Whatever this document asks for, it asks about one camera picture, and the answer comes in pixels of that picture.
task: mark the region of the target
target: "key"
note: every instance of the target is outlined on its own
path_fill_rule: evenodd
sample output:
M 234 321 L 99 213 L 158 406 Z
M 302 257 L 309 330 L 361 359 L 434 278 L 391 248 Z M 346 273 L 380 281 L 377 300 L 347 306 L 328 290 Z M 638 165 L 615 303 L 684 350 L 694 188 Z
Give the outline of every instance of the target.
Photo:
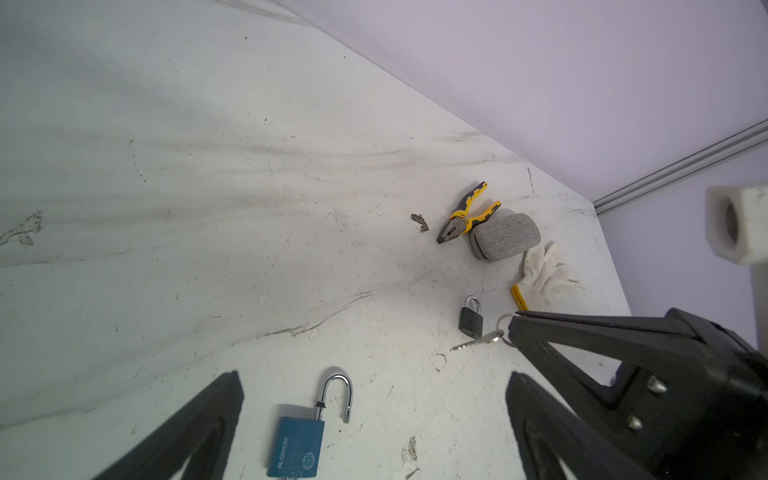
M 451 349 L 452 352 L 455 352 L 456 350 L 461 350 L 465 347 L 468 347 L 470 345 L 477 345 L 479 343 L 493 343 L 500 339 L 502 336 L 504 336 L 504 330 L 494 330 L 490 332 L 488 335 L 481 336 L 478 339 L 472 340 L 471 342 L 462 343 L 461 345 L 457 345 Z

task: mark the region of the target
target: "white glove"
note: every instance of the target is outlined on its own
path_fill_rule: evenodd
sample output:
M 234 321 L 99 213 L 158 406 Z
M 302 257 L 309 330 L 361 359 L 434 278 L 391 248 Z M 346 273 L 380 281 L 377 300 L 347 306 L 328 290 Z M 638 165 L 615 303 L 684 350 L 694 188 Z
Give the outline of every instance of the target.
M 557 288 L 584 288 L 576 272 L 560 263 L 562 250 L 552 242 L 545 251 L 539 244 L 525 252 L 523 280 L 511 288 L 520 310 L 542 310 L 551 304 L 551 295 Z

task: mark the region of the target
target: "silver screw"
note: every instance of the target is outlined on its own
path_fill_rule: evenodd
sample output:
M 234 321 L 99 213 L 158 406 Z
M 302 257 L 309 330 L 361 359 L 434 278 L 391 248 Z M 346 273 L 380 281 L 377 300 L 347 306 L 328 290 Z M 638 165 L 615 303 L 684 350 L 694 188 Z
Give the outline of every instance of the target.
M 651 375 L 648 378 L 648 383 L 646 384 L 648 389 L 655 393 L 656 395 L 661 395 L 662 393 L 667 392 L 667 384 L 659 380 L 659 378 L 655 375 Z
M 637 430 L 641 430 L 643 428 L 643 422 L 638 417 L 629 415 L 629 418 L 627 419 L 627 426 L 636 432 Z

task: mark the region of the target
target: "pliers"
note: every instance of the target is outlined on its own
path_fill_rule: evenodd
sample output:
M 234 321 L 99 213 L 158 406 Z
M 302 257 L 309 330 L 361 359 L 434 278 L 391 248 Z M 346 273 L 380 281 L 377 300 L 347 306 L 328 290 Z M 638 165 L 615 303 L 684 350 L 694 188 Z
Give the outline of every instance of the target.
M 472 201 L 482 193 L 483 190 L 488 188 L 486 182 L 482 182 L 475 189 L 462 198 L 462 201 L 458 203 L 458 208 L 451 214 L 451 218 L 448 223 L 440 231 L 440 236 L 437 237 L 437 243 L 447 242 L 453 240 L 462 233 L 469 232 L 472 228 L 477 227 L 480 223 L 485 222 L 491 218 L 491 215 L 502 205 L 502 202 L 495 201 L 493 205 L 479 214 L 477 217 L 467 218 L 469 213 L 469 206 L 472 205 Z

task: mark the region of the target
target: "gray fabric pouch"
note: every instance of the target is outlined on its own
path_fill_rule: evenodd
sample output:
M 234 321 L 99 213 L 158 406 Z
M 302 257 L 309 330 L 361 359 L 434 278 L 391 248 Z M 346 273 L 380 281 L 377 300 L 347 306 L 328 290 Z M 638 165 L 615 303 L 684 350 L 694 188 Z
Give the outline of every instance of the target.
M 540 242 L 538 227 L 526 214 L 481 223 L 469 231 L 472 252 L 488 263 L 519 255 Z

